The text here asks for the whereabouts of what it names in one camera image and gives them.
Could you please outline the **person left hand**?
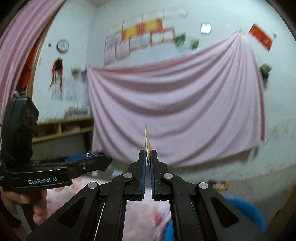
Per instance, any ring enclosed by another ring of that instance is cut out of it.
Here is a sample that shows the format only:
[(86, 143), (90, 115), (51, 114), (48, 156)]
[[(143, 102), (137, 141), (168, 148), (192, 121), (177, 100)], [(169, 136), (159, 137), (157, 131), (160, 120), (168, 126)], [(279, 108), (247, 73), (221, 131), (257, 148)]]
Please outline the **person left hand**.
[(1, 186), (1, 201), (10, 214), (17, 214), (15, 204), (22, 204), (33, 208), (32, 219), (36, 224), (41, 224), (47, 219), (47, 190), (24, 194), (5, 191)]

